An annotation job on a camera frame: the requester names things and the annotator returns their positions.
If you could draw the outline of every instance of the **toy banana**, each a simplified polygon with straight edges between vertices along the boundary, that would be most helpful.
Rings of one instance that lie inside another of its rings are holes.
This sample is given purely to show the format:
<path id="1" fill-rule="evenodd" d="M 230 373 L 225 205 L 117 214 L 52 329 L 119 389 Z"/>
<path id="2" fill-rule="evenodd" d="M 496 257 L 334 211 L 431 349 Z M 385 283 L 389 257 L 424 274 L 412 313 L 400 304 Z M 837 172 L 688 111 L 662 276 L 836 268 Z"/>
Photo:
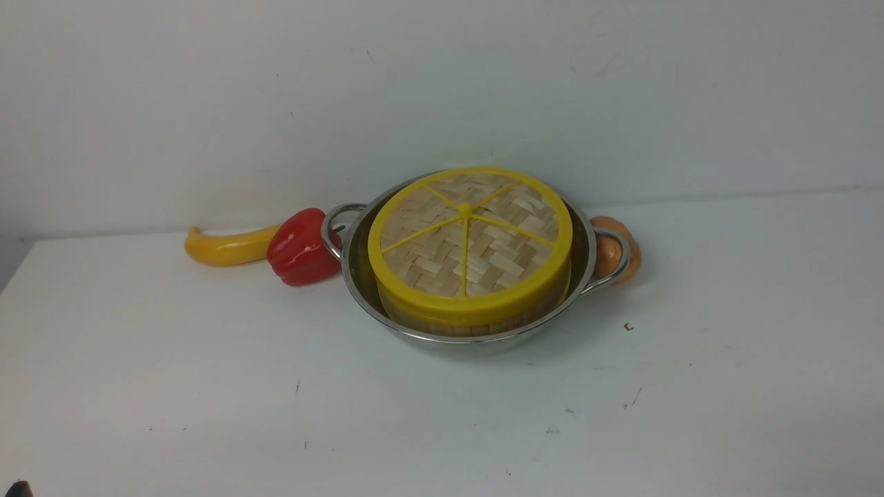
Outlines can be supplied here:
<path id="1" fill-rule="evenodd" d="M 184 250 L 196 262 L 210 266 L 252 263 L 267 256 L 267 247 L 280 226 L 227 236 L 207 235 L 192 226 L 187 231 Z"/>

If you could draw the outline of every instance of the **bamboo steamer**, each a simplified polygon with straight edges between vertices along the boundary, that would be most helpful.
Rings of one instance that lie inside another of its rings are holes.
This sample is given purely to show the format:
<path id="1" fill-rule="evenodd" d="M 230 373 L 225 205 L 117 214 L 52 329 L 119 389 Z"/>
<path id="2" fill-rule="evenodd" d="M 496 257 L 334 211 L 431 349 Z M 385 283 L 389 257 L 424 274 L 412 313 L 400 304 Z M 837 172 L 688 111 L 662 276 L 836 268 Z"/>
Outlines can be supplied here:
<path id="1" fill-rule="evenodd" d="M 503 333 L 566 297 L 573 226 L 547 185 L 494 167 L 403 188 L 377 214 L 368 252 L 390 318 L 442 336 Z"/>

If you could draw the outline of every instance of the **pot handle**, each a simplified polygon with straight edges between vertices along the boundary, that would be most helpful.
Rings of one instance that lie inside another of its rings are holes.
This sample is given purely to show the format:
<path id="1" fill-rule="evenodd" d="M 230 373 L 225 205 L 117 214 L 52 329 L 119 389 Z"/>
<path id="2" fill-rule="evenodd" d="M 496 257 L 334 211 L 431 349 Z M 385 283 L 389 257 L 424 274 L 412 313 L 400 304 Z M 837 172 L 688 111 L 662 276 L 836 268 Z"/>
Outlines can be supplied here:
<path id="1" fill-rule="evenodd" d="M 596 235 L 606 236 L 608 238 L 613 238 L 620 243 L 620 248 L 623 251 L 623 255 L 620 257 L 620 263 L 617 264 L 617 267 L 611 272 L 611 274 L 605 276 L 604 278 L 596 279 L 586 286 L 581 292 L 580 295 L 588 294 L 592 290 L 598 290 L 601 287 L 607 287 L 608 285 L 614 283 L 624 271 L 626 271 L 626 266 L 629 265 L 629 241 L 620 233 L 615 232 L 614 230 L 608 228 L 598 228 L 593 226 L 592 231 L 595 232 Z M 323 241 L 325 240 L 325 230 L 323 230 Z M 586 268 L 586 271 L 592 271 L 592 268 Z"/>
<path id="2" fill-rule="evenodd" d="M 360 212 L 366 207 L 367 206 L 364 203 L 342 203 L 338 207 L 329 210 L 329 213 L 325 215 L 325 219 L 323 219 L 323 224 L 319 228 L 319 235 L 323 239 L 323 245 L 325 245 L 325 249 L 328 250 L 335 259 L 338 259 L 338 262 L 341 262 L 341 259 L 344 258 L 344 253 L 340 251 L 340 248 L 335 247 L 335 244 L 332 243 L 332 231 L 338 231 L 332 230 L 332 223 L 334 223 L 334 219 L 344 212 Z"/>

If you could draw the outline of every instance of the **metal pot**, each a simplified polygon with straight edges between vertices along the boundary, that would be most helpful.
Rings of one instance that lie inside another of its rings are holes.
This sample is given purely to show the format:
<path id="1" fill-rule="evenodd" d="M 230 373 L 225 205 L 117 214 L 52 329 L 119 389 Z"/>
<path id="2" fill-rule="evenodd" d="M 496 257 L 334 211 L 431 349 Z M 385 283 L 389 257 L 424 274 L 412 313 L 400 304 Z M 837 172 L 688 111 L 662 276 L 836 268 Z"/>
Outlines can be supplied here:
<path id="1" fill-rule="evenodd" d="M 539 333 L 548 321 L 558 316 L 577 297 L 614 283 L 626 270 L 627 264 L 629 264 L 629 243 L 627 240 L 615 231 L 593 227 L 583 212 L 576 209 L 574 203 L 559 193 L 559 197 L 568 206 L 568 212 L 571 215 L 571 222 L 574 226 L 574 237 L 571 243 L 571 280 L 568 287 L 568 296 L 559 307 L 551 310 L 540 319 L 520 328 L 477 337 L 448 337 L 422 333 L 395 323 L 387 316 L 377 294 L 377 282 L 369 263 L 367 240 L 371 224 L 374 222 L 375 216 L 381 207 L 393 195 L 417 179 L 414 178 L 387 190 L 368 205 L 364 203 L 345 203 L 339 205 L 329 211 L 322 226 L 323 244 L 340 261 L 344 281 L 347 283 L 347 289 L 350 291 L 350 294 L 366 312 L 382 325 L 396 332 L 400 337 L 413 339 L 413 341 L 433 348 L 468 348 L 471 350 L 490 350 L 493 348 L 497 351 L 505 344 L 512 346 Z M 344 235 L 344 248 L 341 250 L 332 244 L 331 233 L 335 219 L 344 212 L 359 212 L 359 216 L 347 229 Z M 597 235 L 617 240 L 620 243 L 623 256 L 617 268 L 611 274 L 601 279 L 592 280 L 592 270 L 596 263 Z"/>

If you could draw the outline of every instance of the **red bell pepper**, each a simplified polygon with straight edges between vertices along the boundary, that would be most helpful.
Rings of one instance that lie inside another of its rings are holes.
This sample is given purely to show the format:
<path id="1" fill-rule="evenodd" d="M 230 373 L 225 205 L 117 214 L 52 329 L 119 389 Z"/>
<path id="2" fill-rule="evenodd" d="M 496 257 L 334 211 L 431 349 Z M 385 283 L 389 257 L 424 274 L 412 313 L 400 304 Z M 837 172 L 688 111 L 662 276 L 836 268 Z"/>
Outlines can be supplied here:
<path id="1" fill-rule="evenodd" d="M 301 287 L 330 278 L 340 270 L 340 263 L 323 245 L 320 236 L 325 214 L 315 208 L 302 210 L 279 227 L 267 248 L 271 269 L 291 287 Z M 340 237 L 332 233 L 331 242 L 341 247 Z"/>

